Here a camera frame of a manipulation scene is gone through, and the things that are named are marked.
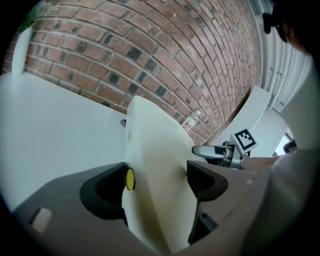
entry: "brick wall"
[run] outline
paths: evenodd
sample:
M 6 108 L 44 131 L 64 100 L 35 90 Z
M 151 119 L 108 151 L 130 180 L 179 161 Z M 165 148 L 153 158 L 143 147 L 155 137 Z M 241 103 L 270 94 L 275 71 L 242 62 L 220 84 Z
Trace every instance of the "brick wall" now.
M 258 83 L 260 61 L 244 0 L 54 0 L 36 20 L 25 69 L 122 113 L 134 95 L 178 122 L 199 109 L 189 135 L 204 144 Z

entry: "plastic bottle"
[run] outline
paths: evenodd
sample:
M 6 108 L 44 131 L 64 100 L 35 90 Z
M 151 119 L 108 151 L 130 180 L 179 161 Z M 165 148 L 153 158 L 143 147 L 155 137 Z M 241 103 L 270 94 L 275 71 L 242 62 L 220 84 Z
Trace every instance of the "plastic bottle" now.
M 182 123 L 182 128 L 187 132 L 189 131 L 198 121 L 198 116 L 201 115 L 201 112 L 197 110 L 193 115 L 190 115 L 186 118 L 186 120 Z

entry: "green plant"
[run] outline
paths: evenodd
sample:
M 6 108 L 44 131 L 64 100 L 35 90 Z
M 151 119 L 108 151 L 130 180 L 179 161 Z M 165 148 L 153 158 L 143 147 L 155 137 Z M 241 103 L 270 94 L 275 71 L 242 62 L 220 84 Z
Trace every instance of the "green plant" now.
M 46 12 L 48 9 L 48 5 L 45 1 L 40 1 L 36 4 L 31 11 L 25 16 L 24 21 L 19 25 L 17 31 L 22 33 L 26 29 L 30 28 L 36 21 L 36 18 Z

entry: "yellow button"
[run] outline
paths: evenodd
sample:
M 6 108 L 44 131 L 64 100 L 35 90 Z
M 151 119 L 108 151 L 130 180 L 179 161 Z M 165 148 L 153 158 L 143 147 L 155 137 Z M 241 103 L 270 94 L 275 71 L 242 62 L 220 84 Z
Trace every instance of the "yellow button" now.
M 135 173 L 131 168 L 126 170 L 125 174 L 125 186 L 129 191 L 134 190 L 136 184 Z

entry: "white panel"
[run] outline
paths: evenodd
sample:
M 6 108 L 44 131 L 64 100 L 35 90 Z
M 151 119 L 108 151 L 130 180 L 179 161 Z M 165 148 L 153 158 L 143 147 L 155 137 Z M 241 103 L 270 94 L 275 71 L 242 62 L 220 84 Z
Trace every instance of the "white panel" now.
M 266 108 L 251 131 L 258 146 L 251 151 L 251 157 L 272 157 L 288 126 L 274 109 Z
M 9 209 L 52 179 L 123 162 L 125 118 L 32 74 L 0 76 L 0 190 Z
M 229 141 L 232 133 L 237 133 L 244 129 L 252 131 L 266 109 L 269 99 L 269 92 L 255 86 L 239 113 L 211 145 L 222 145 L 224 141 Z

